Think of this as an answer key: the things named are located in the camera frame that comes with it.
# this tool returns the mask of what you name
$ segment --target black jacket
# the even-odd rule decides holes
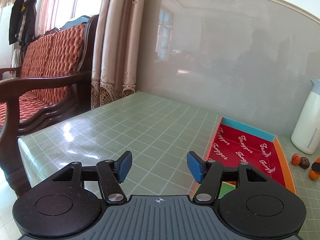
[[[11,10],[9,23],[9,45],[17,42],[16,33],[20,21],[21,8],[24,0],[15,0]]]
[[[26,0],[23,3],[25,9],[20,13],[20,21],[16,31],[16,37],[19,37],[19,32],[22,30],[21,40],[18,39],[21,51],[27,50],[28,45],[33,41],[33,36],[35,35],[36,2],[37,0]]]

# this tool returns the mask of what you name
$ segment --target blue gripper pad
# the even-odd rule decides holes
[[[204,163],[204,161],[198,155],[194,155],[193,152],[188,152],[187,165],[189,171],[191,172],[193,178],[197,183],[201,183],[204,179],[204,170],[202,163]]]
[[[117,174],[117,181],[119,183],[124,182],[125,178],[127,177],[130,169],[132,166],[132,153],[130,152],[124,160],[121,161],[119,166],[119,172]]]

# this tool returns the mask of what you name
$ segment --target gray ribbed plate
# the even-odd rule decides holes
[[[21,240],[31,240],[23,236]],[[187,196],[132,196],[109,207],[87,231],[70,240],[245,240],[226,228],[210,207],[194,205]]]

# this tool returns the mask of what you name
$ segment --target table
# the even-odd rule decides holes
[[[189,150],[201,157],[210,147],[221,115],[195,106],[137,92],[39,132],[19,138],[19,148],[31,186],[72,161],[83,166],[117,159],[124,151],[133,154],[132,168],[121,187],[127,196],[191,194],[195,186],[186,162]],[[290,138],[277,136],[289,162],[297,195],[307,208],[299,235],[320,238],[320,186],[308,170],[290,164],[293,153],[310,163],[320,149],[305,155]],[[85,188],[100,197],[97,182]]]

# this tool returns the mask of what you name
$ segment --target lace curtain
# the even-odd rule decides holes
[[[144,0],[103,0],[93,53],[91,108],[135,92]]]
[[[35,24],[35,37],[43,35],[46,31],[51,29],[54,1],[55,0],[39,0]]]

